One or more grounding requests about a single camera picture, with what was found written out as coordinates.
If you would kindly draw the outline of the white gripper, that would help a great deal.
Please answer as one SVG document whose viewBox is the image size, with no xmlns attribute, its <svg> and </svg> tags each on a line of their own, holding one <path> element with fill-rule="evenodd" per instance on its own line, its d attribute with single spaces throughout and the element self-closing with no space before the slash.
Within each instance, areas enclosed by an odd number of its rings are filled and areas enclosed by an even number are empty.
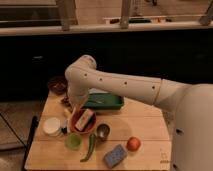
<svg viewBox="0 0 213 171">
<path fill-rule="evenodd" d="M 67 96 L 71 106 L 77 110 L 80 110 L 88 100 L 89 91 L 68 88 Z"/>
</svg>

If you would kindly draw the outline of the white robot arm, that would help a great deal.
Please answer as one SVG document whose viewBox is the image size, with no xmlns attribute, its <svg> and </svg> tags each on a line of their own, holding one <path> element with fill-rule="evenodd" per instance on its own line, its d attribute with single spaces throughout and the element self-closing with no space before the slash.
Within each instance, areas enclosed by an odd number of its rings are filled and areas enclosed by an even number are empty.
<svg viewBox="0 0 213 171">
<path fill-rule="evenodd" d="M 213 171 L 213 84 L 102 72 L 90 55 L 69 65 L 65 78 L 73 107 L 95 88 L 173 113 L 170 171 Z"/>
</svg>

